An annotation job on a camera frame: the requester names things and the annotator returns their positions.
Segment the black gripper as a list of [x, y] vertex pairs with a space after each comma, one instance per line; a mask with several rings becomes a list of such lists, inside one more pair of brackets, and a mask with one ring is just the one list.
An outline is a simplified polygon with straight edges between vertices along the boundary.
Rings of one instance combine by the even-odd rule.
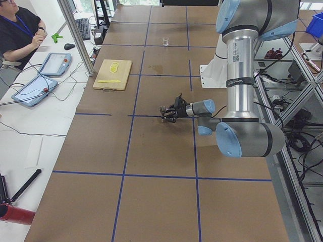
[[177, 118], [188, 117], [186, 112], [186, 107], [189, 105], [187, 101], [182, 98], [182, 93], [175, 98], [174, 105], [169, 107], [163, 106], [163, 112], [175, 112], [174, 113], [164, 113], [161, 115], [162, 120], [168, 121], [170, 123], [175, 123]]

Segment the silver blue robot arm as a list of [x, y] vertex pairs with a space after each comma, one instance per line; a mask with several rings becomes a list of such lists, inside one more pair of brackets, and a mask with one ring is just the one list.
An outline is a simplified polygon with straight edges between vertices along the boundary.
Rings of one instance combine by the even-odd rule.
[[283, 131], [261, 123], [253, 111], [254, 42], [293, 34], [297, 27], [299, 1], [224, 1], [216, 30], [227, 46], [227, 113], [214, 118], [215, 103], [208, 99], [188, 103], [181, 96], [161, 109], [169, 122], [197, 117], [200, 135], [216, 135], [219, 150], [228, 157], [267, 157], [280, 152]]

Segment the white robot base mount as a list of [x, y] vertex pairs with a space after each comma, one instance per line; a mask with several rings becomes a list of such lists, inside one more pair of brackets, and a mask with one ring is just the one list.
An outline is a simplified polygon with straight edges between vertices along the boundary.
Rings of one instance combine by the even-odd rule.
[[200, 65], [201, 86], [204, 89], [226, 88], [227, 46], [219, 35], [213, 59], [208, 65]]

